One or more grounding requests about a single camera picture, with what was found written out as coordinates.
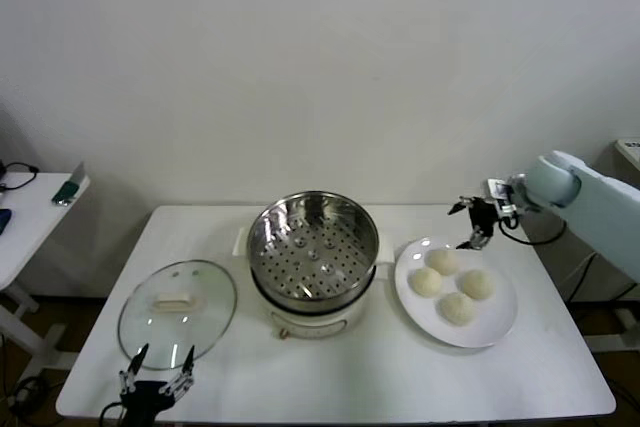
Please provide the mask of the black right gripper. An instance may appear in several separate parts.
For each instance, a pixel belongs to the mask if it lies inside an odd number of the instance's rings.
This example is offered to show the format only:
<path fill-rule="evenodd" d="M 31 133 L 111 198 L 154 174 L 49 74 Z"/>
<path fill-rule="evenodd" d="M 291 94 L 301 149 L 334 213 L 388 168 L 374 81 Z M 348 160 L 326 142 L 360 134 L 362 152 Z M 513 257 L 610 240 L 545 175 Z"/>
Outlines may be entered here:
<path fill-rule="evenodd" d="M 448 211 L 448 215 L 469 210 L 473 232 L 470 238 L 456 246 L 457 250 L 482 250 L 492 239 L 494 227 L 500 217 L 494 203 L 484 199 L 460 196 Z"/>

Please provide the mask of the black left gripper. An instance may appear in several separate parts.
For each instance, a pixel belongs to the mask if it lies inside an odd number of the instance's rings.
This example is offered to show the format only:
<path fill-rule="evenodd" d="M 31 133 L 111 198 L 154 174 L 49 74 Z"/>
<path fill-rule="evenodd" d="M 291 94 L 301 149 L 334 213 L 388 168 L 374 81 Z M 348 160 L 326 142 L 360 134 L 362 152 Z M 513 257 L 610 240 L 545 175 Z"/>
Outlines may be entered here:
<path fill-rule="evenodd" d="M 168 409 L 168 398 L 180 400 L 194 384 L 194 350 L 187 354 L 181 371 L 169 382 L 137 381 L 149 344 L 141 347 L 132 358 L 127 370 L 119 372 L 120 391 L 125 413 L 122 425 L 127 427 L 152 427 L 159 413 Z"/>

